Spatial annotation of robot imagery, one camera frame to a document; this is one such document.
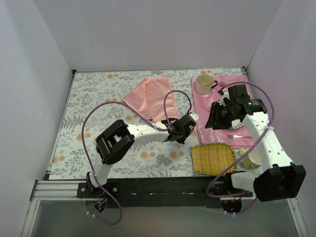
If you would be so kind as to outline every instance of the pink towel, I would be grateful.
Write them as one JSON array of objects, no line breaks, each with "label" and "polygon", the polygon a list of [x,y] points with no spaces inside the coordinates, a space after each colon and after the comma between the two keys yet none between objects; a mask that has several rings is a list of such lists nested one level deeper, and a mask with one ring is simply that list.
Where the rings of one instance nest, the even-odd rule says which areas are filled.
[{"label": "pink towel", "polygon": [[[229,76],[229,77],[220,77],[212,76],[214,80],[218,83],[232,83],[234,81],[247,81],[246,76]],[[193,102],[194,102],[194,111],[199,115],[199,120],[197,121],[197,132],[198,139],[200,144],[208,144],[213,142],[224,142],[229,144],[233,148],[249,148],[253,145],[252,139],[249,138],[238,138],[238,139],[229,139],[227,137],[230,135],[238,136],[249,136],[249,132],[245,127],[241,127],[235,130],[213,130],[212,128],[205,129],[205,124],[208,120],[209,113],[211,111],[211,105],[213,102],[216,102],[221,99],[221,95],[217,91],[221,86],[217,86],[214,89],[211,89],[210,92],[206,95],[200,95],[196,92],[196,83],[198,78],[192,78],[192,92],[193,92]],[[247,86],[247,91],[251,98],[253,98],[250,86]]]},{"label": "pink towel", "polygon": [[[169,76],[143,79],[122,101],[153,123],[166,119],[163,100],[172,90]],[[173,94],[166,100],[169,118],[179,118]]]}]

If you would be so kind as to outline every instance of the mug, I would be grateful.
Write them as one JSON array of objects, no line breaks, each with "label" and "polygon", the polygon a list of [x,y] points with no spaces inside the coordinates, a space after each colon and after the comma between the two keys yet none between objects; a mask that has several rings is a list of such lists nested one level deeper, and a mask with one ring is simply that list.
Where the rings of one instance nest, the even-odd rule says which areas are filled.
[{"label": "mug", "polygon": [[210,75],[202,74],[197,78],[196,91],[201,95],[206,95],[211,88],[213,89],[217,86],[217,83]]}]

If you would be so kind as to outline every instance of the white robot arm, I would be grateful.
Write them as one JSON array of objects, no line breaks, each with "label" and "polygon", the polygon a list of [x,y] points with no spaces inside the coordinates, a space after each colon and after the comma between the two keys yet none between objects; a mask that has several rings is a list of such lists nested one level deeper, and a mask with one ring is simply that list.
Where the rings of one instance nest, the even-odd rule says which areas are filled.
[{"label": "white robot arm", "polygon": [[263,164],[261,175],[238,172],[231,175],[232,186],[256,194],[260,201],[294,198],[306,176],[302,165],[295,165],[282,148],[272,128],[264,103],[250,99],[244,84],[220,90],[222,100],[214,102],[205,128],[229,129],[232,121],[240,119],[256,142],[268,129],[257,145]]},{"label": "white robot arm", "polygon": [[117,120],[96,139],[98,158],[93,166],[95,176],[92,172],[87,175],[90,190],[99,187],[95,177],[100,185],[106,184],[112,164],[120,161],[132,145],[152,141],[177,141],[184,144],[195,128],[197,120],[197,114],[188,113],[180,119],[175,119],[169,131],[159,130],[159,128],[167,129],[166,120],[154,124],[154,127],[130,125],[125,124],[123,120]]}]

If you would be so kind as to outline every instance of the cable tie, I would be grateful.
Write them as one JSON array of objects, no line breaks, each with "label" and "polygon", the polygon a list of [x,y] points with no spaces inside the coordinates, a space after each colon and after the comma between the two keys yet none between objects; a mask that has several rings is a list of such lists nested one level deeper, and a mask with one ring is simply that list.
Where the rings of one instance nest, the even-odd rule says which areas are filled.
[{"label": "cable tie", "polygon": [[155,123],[155,124],[154,124],[154,129],[155,129],[156,132],[158,132],[157,128],[158,128],[158,126],[157,126],[157,124]]},{"label": "cable tie", "polygon": [[275,128],[274,128],[274,127],[271,127],[271,126],[265,125],[262,129],[260,129],[260,131],[265,130],[265,129],[274,130]]}]

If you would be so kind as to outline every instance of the floral pattern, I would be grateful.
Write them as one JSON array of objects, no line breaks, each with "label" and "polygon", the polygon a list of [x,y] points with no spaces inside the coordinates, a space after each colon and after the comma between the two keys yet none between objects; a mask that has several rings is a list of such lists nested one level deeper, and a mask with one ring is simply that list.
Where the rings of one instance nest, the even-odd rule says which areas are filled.
[{"label": "floral pattern", "polygon": [[[50,179],[85,179],[90,171],[81,140],[81,126],[97,105],[121,101],[144,78],[170,76],[173,89],[187,93],[192,102],[191,78],[200,74],[211,76],[239,76],[240,69],[166,70],[76,73],[66,114],[52,161]],[[188,109],[188,101],[174,94],[179,116]],[[139,117],[122,105],[99,108],[85,126],[84,139],[92,161],[96,159],[95,138],[117,119],[129,124],[143,124]],[[114,164],[109,178],[198,176],[193,173],[191,147],[198,145],[194,131],[185,145],[177,142],[149,142],[132,146],[125,157]]]}]

